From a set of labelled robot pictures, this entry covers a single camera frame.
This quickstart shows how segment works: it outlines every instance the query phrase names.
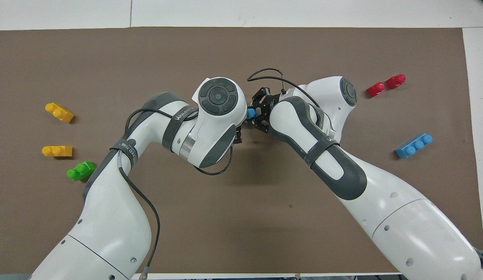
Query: brown table surface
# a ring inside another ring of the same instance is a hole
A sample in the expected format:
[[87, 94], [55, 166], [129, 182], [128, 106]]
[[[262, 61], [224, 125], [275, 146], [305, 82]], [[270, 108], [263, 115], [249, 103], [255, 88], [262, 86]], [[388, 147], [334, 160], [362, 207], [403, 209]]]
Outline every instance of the brown table surface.
[[[72, 228], [84, 184], [66, 171], [98, 164], [149, 96], [174, 91], [192, 103], [215, 76], [235, 80], [248, 100], [262, 86], [279, 92], [277, 81], [246, 82], [264, 67], [298, 84], [346, 76], [358, 105], [342, 147], [415, 186], [483, 248], [460, 28], [0, 31], [0, 273], [32, 272]], [[404, 85], [367, 96], [401, 73]], [[50, 102], [72, 111], [72, 123], [45, 112]], [[289, 146], [247, 126], [242, 133], [218, 177], [158, 144], [140, 158], [130, 177], [162, 222], [152, 272], [396, 272]], [[434, 142], [398, 159], [394, 149], [419, 133]], [[45, 145], [73, 146], [74, 156], [44, 157]]]

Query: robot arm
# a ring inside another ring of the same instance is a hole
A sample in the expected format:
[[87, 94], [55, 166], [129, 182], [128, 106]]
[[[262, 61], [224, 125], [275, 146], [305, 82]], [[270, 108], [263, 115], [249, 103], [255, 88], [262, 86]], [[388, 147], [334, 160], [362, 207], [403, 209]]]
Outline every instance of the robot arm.
[[409, 280], [483, 279], [473, 247], [428, 198], [339, 146], [357, 101], [352, 85], [331, 77], [300, 87], [320, 108], [292, 88], [272, 108], [270, 133], [300, 155], [387, 259]]
[[193, 100], [198, 110], [171, 92], [156, 94], [144, 104], [88, 180], [78, 221], [31, 279], [131, 278], [144, 261], [152, 234], [119, 165], [129, 173], [150, 142], [161, 143], [196, 167], [214, 165], [246, 117], [243, 91], [227, 78], [206, 79]]

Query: green toy brick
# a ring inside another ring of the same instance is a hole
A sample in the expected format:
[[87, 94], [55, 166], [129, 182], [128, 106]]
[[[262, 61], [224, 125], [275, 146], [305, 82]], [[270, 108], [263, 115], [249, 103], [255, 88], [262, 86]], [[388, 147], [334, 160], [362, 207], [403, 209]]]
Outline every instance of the green toy brick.
[[96, 166], [92, 161], [84, 161], [79, 163], [76, 168], [68, 170], [67, 177], [72, 179], [72, 181], [82, 181], [89, 177], [94, 170], [96, 170]]

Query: cable connector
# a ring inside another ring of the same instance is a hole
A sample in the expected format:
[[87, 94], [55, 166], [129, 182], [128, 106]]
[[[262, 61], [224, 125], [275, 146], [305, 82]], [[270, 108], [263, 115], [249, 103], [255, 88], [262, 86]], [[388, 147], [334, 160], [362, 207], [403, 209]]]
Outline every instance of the cable connector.
[[139, 280], [147, 280], [148, 278], [148, 272], [149, 272], [149, 267], [145, 267], [145, 269], [143, 269], [143, 273], [141, 273], [141, 275], [139, 275]]

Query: blue toy brick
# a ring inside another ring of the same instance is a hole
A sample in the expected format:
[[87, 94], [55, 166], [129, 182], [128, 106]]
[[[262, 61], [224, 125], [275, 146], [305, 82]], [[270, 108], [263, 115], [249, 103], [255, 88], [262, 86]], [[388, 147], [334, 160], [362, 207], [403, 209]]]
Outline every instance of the blue toy brick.
[[395, 152], [399, 155], [400, 158], [408, 158], [416, 153], [416, 151], [421, 150], [425, 147], [425, 145], [430, 144], [433, 141], [433, 138], [423, 133], [418, 135], [408, 142], [405, 142], [401, 147], [395, 150]]
[[255, 119], [255, 117], [257, 117], [257, 111], [254, 108], [248, 108], [246, 110], [246, 119]]

